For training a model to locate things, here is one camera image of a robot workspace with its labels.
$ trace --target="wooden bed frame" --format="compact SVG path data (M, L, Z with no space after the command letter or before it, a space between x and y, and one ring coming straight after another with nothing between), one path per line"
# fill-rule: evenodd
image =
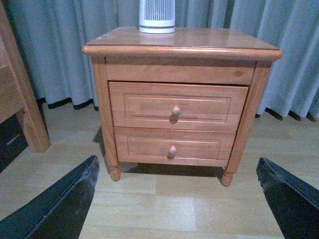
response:
M32 151L44 152L49 136L0 1L0 123L14 114Z

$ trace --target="drawer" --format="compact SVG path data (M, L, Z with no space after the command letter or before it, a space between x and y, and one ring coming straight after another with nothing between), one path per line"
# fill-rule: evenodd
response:
M109 86L114 126L226 132L237 130L248 91L247 87L132 82Z
M115 128L119 161L226 166L235 133Z

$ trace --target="nightstand top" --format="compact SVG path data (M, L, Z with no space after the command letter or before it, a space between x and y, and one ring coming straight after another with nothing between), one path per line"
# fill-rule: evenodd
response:
M274 61L279 48L230 29L176 28L174 33L150 34L135 27L119 27L88 42L90 56L199 57Z

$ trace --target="wood knot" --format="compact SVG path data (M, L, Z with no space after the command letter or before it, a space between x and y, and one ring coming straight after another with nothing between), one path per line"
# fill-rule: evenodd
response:
M237 77L240 77L240 76L243 75L243 72L241 72L241 71L235 71L235 72L234 72L234 75L237 76Z

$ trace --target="nightstand leg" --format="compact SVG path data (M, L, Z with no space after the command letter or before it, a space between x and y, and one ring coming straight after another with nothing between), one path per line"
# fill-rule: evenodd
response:
M228 187L231 184L231 181L233 180L233 176L234 173L224 172L220 180L221 184L225 187Z
M121 178L121 172L120 172L120 167L111 167L111 179L113 181L119 181L119 179Z

